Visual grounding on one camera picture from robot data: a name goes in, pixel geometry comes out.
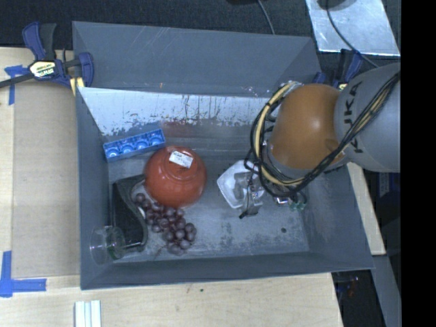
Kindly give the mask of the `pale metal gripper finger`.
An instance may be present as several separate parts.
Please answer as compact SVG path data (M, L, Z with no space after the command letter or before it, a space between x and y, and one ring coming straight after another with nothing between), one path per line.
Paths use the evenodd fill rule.
M245 197L248 193L252 192L253 177L252 176L237 176L236 177L236 197Z
M257 215L263 206L264 191L248 191L245 207L246 215Z

